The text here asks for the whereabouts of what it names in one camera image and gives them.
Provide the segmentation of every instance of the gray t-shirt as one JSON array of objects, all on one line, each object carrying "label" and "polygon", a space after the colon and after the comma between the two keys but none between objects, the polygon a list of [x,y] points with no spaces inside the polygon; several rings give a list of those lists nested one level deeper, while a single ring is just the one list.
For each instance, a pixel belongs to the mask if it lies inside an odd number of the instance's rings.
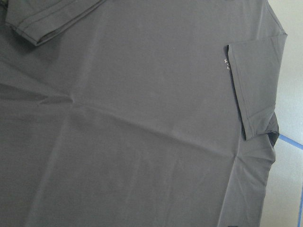
[{"label": "gray t-shirt", "polygon": [[287,37],[267,0],[9,0],[0,18],[3,226],[259,226]]}]

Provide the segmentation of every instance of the short sleeve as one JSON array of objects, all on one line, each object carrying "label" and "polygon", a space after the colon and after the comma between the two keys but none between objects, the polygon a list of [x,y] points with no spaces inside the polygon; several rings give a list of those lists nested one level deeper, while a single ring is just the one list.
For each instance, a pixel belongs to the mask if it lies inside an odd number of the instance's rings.
[{"label": "short sleeve", "polygon": [[287,34],[230,43],[227,54],[246,140],[268,133],[278,137],[276,91]]},{"label": "short sleeve", "polygon": [[81,19],[105,0],[9,0],[6,25],[38,46]]}]

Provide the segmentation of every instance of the fabric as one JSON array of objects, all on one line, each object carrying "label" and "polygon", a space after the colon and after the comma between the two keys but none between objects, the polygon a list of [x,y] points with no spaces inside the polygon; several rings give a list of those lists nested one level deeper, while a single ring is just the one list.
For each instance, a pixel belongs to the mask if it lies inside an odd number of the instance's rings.
[{"label": "fabric", "polygon": [[0,15],[3,226],[259,226],[287,37],[267,0]]}]

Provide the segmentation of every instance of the white tile floor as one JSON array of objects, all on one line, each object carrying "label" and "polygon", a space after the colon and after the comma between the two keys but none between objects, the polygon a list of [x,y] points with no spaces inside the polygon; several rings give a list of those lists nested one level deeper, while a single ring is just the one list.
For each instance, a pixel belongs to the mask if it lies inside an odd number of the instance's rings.
[{"label": "white tile floor", "polygon": [[[276,100],[280,133],[303,144],[303,1],[268,2],[288,34]],[[279,139],[275,150],[260,227],[303,227],[303,149]]]}]

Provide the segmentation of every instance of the blue stripe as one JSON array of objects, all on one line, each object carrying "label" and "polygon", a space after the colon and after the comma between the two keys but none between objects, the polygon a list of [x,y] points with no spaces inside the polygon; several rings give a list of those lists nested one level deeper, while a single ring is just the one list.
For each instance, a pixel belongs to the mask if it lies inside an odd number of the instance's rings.
[{"label": "blue stripe", "polygon": [[296,142],[296,141],[294,141],[294,140],[292,140],[292,139],[290,139],[290,138],[288,138],[288,137],[286,137],[282,134],[280,134],[279,139],[281,139],[281,140],[285,141],[286,143],[289,143],[289,144],[303,150],[303,145],[302,144],[300,144],[300,143],[298,143],[298,142]]},{"label": "blue stripe", "polygon": [[301,227],[302,205],[303,205],[303,186],[302,186],[301,202],[300,202],[300,208],[299,208],[298,227]]}]

